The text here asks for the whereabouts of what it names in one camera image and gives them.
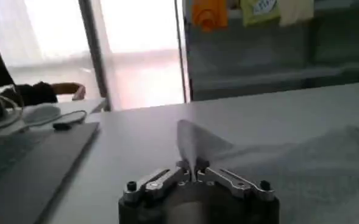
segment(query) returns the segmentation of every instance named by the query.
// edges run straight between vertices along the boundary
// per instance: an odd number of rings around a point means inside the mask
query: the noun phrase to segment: metal bracket
[[[191,177],[189,170],[175,167],[157,180],[149,182],[146,185],[146,191],[149,195],[152,196],[154,200],[156,200],[163,197],[167,188],[171,187],[173,184],[187,182],[190,181],[190,179]]]
[[[250,193],[263,201],[272,201],[274,199],[274,190],[262,189],[256,184],[234,174],[226,169],[212,169],[208,167],[205,171],[198,170],[197,178],[200,182],[217,182],[231,191],[232,195],[245,199]]]
[[[135,189],[125,186],[124,199],[126,202],[135,203],[147,192],[152,195],[153,199],[158,199],[173,184],[190,180],[190,171],[186,168],[176,166],[171,169],[157,169],[152,174],[138,180]]]

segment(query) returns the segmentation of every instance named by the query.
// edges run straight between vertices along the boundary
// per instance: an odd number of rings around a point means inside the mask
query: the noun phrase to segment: white cloth
[[[189,122],[181,126],[186,134],[179,145],[198,151],[192,155],[254,183],[269,181],[281,203],[281,223],[359,224],[359,127],[301,144],[243,147]]]
[[[313,17],[313,0],[278,0],[277,3],[281,26],[289,26]]]

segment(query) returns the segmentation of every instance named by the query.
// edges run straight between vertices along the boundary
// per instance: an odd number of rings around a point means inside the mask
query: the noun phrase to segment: white table
[[[55,103],[56,107],[60,109],[61,114],[70,113],[72,111],[77,110],[84,110],[87,112],[87,114],[96,113],[101,111],[106,106],[106,100],[104,98],[98,98],[98,99],[91,99],[91,100],[78,100],[78,101],[72,101],[72,102],[64,102],[64,103]],[[36,107],[41,107],[42,105],[37,106],[29,106],[25,107],[23,113],[29,113],[30,111],[34,110]],[[72,114],[70,116],[64,117],[64,119],[75,119],[74,116],[80,116],[80,114]],[[42,125],[38,128],[52,128],[52,123],[50,122],[46,125]],[[25,127],[25,123],[23,120],[19,120],[18,122],[15,122],[14,124],[0,129],[0,136],[9,135],[12,134],[21,128]]]
[[[359,84],[92,114],[88,121],[101,123],[100,134],[46,223],[117,223],[117,202],[127,181],[179,159],[180,119],[237,144],[301,142],[359,124]]]

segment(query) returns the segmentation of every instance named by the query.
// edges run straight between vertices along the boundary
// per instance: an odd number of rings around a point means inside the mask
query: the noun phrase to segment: orange object
[[[193,24],[201,26],[202,31],[226,27],[228,25],[226,0],[194,0]]]

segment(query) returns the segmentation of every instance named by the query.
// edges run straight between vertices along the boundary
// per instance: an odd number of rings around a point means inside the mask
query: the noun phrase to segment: yellow package
[[[280,16],[277,0],[241,0],[243,24],[262,23]]]

